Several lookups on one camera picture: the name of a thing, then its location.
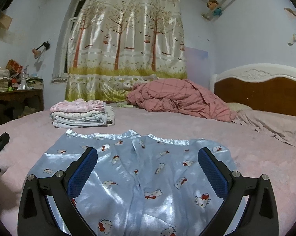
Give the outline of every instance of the blue gripper pad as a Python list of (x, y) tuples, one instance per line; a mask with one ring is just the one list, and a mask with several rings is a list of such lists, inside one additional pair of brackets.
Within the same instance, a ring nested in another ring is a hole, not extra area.
[(91, 148), (86, 158), (80, 163), (72, 177), (68, 181), (67, 195), (70, 199), (79, 196), (81, 190), (85, 186), (91, 172), (98, 161), (97, 150)]
[(204, 148), (200, 149), (198, 152), (198, 163), (203, 169), (216, 195), (219, 198), (226, 199), (229, 193), (228, 182)]

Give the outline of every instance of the pink folded clothing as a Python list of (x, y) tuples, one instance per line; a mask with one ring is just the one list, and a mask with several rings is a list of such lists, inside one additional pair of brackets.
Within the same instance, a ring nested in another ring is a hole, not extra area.
[(51, 107), (51, 112), (89, 112), (89, 111), (103, 111), (105, 112), (106, 103), (101, 100), (84, 101), (79, 98), (75, 101), (69, 102), (64, 100)]
[(127, 100), (149, 112), (179, 112), (226, 122), (236, 116), (218, 96), (187, 79), (135, 84)]

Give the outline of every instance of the bed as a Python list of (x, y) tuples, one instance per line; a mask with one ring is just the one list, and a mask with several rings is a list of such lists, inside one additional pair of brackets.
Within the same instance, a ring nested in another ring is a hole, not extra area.
[[(282, 86), (287, 82), (290, 84), (288, 90)], [(296, 116), (296, 69), (292, 67), (273, 64), (237, 67), (214, 75), (210, 88), (226, 102)], [(81, 134), (121, 134), (132, 129), (141, 135), (152, 133), (161, 138), (217, 141), (230, 150), (244, 176), (269, 175), (278, 206), (280, 236), (296, 235), (292, 231), (288, 233), (293, 225), (296, 228), (295, 147), (238, 124), (179, 113), (147, 112), (139, 108), (114, 107), (114, 110), (114, 126), (75, 131)], [(49, 111), (37, 112), (0, 126), (0, 135), (7, 132), (11, 137), (0, 153), (0, 220), (14, 236), (17, 235), (18, 205), (26, 175), (65, 131), (53, 127)]]

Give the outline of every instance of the pillow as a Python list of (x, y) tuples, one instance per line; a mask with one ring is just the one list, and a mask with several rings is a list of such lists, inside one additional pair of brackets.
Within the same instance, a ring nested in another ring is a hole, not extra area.
[(233, 112), (239, 112), (239, 111), (242, 111), (242, 110), (252, 110), (249, 106), (243, 105), (243, 104), (240, 104), (240, 103), (226, 103), (226, 105)]

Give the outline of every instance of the wooden desk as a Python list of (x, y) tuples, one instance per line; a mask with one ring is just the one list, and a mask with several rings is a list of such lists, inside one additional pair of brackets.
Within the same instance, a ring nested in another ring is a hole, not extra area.
[(0, 100), (4, 101), (18, 101), (22, 103), (26, 98), (37, 96), (39, 98), (39, 110), (44, 110), (43, 90), (14, 90), (0, 92)]

